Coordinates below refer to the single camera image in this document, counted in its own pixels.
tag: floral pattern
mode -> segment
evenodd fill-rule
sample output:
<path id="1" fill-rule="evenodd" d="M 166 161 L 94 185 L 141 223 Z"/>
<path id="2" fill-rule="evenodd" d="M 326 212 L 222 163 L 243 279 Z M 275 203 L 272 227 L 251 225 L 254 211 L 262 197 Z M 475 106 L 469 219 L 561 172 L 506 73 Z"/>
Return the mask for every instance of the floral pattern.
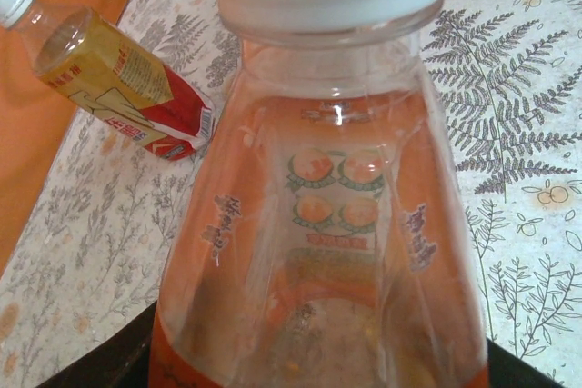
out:
<path id="1" fill-rule="evenodd" d="M 447 111 L 487 333 L 582 378 L 582 0 L 447 0 L 423 31 Z M 130 0 L 122 30 L 219 110 L 240 56 L 216 0 Z M 0 280 L 0 381 L 32 387 L 157 297 L 204 151 L 147 154 L 79 112 Z"/>

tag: dark tray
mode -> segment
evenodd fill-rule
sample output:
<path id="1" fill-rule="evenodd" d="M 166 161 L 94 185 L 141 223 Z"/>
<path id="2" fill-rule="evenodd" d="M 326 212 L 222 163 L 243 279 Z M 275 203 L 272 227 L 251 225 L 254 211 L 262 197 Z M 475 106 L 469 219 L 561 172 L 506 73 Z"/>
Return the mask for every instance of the dark tray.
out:
<path id="1" fill-rule="evenodd" d="M 109 341 L 38 388 L 146 388 L 155 312 L 153 304 Z M 491 342 L 489 371 L 492 388 L 561 388 Z"/>

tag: juice bottle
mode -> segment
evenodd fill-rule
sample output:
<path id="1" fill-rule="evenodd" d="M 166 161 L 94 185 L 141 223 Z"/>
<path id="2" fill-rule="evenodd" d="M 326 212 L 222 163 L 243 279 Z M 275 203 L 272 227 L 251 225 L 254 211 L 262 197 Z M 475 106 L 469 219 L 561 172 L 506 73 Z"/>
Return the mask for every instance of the juice bottle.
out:
<path id="1" fill-rule="evenodd" d="M 210 139 L 212 102 L 91 8 L 0 0 L 0 25 L 41 81 L 147 151 L 175 161 Z"/>
<path id="2" fill-rule="evenodd" d="M 150 386 L 486 388 L 417 30 L 442 0 L 218 0 L 244 59 L 162 280 Z"/>

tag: plastic bottle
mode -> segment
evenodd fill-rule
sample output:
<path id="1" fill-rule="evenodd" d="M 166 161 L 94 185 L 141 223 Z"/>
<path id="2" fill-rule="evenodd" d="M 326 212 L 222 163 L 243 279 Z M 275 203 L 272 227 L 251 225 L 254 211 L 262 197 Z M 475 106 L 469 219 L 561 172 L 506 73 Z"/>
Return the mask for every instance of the plastic bottle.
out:
<path id="1" fill-rule="evenodd" d="M 149 152 L 175 161 L 208 142 L 212 102 L 86 6 L 0 0 L 41 81 Z"/>
<path id="2" fill-rule="evenodd" d="M 488 388 L 443 0 L 218 0 L 244 61 L 164 273 L 150 386 Z"/>

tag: orange wall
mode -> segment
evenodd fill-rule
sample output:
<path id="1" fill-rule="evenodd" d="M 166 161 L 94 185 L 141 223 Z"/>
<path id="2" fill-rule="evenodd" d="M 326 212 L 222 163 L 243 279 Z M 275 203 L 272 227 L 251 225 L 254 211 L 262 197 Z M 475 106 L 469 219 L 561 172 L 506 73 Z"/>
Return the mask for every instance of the orange wall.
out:
<path id="1" fill-rule="evenodd" d="M 115 22 L 127 0 L 91 5 Z M 30 73 L 18 35 L 0 30 L 0 273 L 22 232 L 75 107 Z"/>

